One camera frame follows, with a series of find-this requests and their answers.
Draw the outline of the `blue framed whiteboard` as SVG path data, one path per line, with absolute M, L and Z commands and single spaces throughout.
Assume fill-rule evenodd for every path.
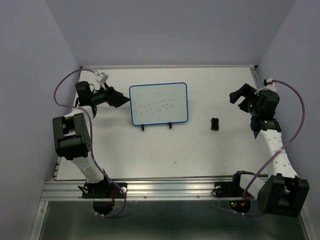
M 129 98 L 131 123 L 136 127 L 189 120 L 188 87 L 184 82 L 132 85 Z

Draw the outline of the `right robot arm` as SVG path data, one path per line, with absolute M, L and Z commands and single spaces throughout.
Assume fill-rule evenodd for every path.
M 233 194 L 242 195 L 242 207 L 256 200 L 261 214 L 295 218 L 301 213 L 310 185 L 298 176 L 285 150 L 300 131 L 287 143 L 282 141 L 282 129 L 275 119 L 280 102 L 277 83 L 269 79 L 260 89 L 245 83 L 229 95 L 232 104 L 244 98 L 238 107 L 251 115 L 250 128 L 266 158 L 256 173 L 238 171 L 239 178 L 230 182 L 230 189 Z

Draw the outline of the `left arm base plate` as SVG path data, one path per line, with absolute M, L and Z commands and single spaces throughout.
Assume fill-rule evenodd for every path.
M 123 199 L 124 195 L 113 183 L 103 180 L 98 183 L 87 183 L 78 186 L 83 199 Z

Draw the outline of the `black whiteboard eraser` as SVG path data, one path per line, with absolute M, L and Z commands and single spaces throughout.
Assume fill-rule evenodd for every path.
M 210 129 L 212 131 L 218 131 L 219 128 L 220 128 L 219 127 L 219 119 L 215 118 L 215 117 L 211 118 L 211 120 L 210 120 Z

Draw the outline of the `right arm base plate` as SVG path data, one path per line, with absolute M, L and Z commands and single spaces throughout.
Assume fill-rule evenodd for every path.
M 252 185 L 247 190 L 247 195 L 244 197 L 244 190 L 246 188 L 246 182 L 241 184 L 240 181 L 218 181 L 214 183 L 214 188 L 211 191 L 211 195 L 217 198 L 231 198 L 231 199 L 253 199 L 258 196 L 258 192 L 261 190 L 259 185 Z

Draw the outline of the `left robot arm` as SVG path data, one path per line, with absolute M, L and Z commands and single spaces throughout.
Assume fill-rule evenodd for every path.
M 100 170 L 92 158 L 90 120 L 96 116 L 98 105 L 107 103 L 118 108 L 130 99 L 106 83 L 94 91 L 87 81 L 80 81 L 75 89 L 78 108 L 52 120 L 55 151 L 59 157 L 73 163 L 85 177 L 85 184 L 78 187 L 84 199 L 106 199 L 112 195 L 114 187 L 105 176 L 106 172 Z

